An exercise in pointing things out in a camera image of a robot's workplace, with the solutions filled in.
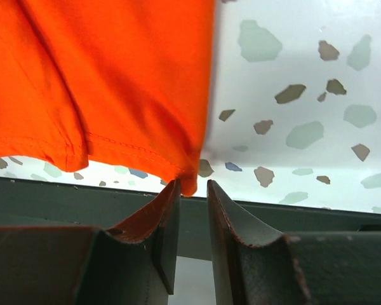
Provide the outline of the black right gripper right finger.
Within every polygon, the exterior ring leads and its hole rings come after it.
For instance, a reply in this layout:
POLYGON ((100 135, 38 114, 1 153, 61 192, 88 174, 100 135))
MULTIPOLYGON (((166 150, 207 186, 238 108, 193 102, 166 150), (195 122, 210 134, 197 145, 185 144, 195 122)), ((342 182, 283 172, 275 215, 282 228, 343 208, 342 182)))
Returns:
POLYGON ((381 225, 284 233, 207 183, 217 304, 381 304, 381 225))

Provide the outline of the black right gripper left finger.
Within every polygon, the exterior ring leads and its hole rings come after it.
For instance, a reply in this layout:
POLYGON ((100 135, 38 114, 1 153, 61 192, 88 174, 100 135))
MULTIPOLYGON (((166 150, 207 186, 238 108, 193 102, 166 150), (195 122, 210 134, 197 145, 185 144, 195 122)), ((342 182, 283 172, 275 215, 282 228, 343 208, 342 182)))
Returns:
POLYGON ((180 183, 108 229, 1 226, 0 304, 166 304, 174 292, 180 183))

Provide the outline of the orange t shirt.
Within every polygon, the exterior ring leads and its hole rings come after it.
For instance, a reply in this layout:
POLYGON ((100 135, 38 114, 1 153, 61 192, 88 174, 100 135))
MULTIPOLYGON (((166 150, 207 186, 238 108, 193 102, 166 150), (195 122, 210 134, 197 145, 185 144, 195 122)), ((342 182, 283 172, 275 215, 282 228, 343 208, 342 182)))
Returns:
POLYGON ((0 157, 197 189, 214 1, 0 1, 0 157))

